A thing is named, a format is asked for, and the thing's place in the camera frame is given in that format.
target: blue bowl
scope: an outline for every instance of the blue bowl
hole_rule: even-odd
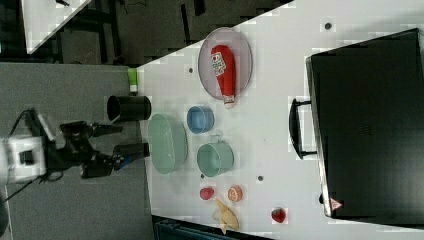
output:
[[[215,118],[210,108],[194,106],[188,110],[187,125],[192,133],[200,134],[212,129]]]

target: red bottle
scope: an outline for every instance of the red bottle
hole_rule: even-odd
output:
[[[225,108],[234,107],[236,67],[233,52],[228,46],[217,45],[211,51],[212,66],[224,97]]]

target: black cup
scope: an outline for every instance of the black cup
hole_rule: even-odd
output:
[[[145,96],[111,96],[107,100],[107,116],[112,122],[147,120],[151,113],[152,105]]]

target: green bowl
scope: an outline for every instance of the green bowl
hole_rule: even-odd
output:
[[[206,177],[216,177],[233,167],[233,151],[221,141],[202,145],[197,151],[197,165]]]
[[[155,169],[168,174],[184,164],[187,158],[187,136],[184,126],[177,120],[155,114],[147,127],[150,154]]]

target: white table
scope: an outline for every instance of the white table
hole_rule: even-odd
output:
[[[200,83],[197,57],[202,42],[138,68],[140,94],[151,96],[154,112],[184,122],[189,156],[184,168],[161,176],[146,160],[153,215],[218,227],[211,215],[216,206],[199,191],[211,185],[237,215],[240,231],[272,239],[423,239],[424,232],[325,217],[318,202],[321,192],[318,161],[300,160],[290,144],[288,115],[294,97],[308,99],[305,59],[317,52],[378,36],[424,27],[424,2],[416,0],[296,0],[240,24],[252,49],[250,85],[232,110],[209,96]],[[333,28],[324,29],[331,22]],[[216,123],[207,134],[192,134],[185,122],[193,105],[208,105]],[[314,149],[309,107],[301,114],[303,142]],[[141,131],[147,134],[147,121]],[[235,166],[215,178],[200,178],[198,148],[208,135],[222,133],[233,149]],[[264,176],[263,182],[257,176]],[[239,184],[245,198],[229,204],[226,192]],[[287,209],[287,222],[273,224],[274,207]],[[387,233],[402,231],[406,233]]]
[[[65,7],[55,0],[21,0],[27,53],[32,54],[65,25],[91,0],[65,0]]]

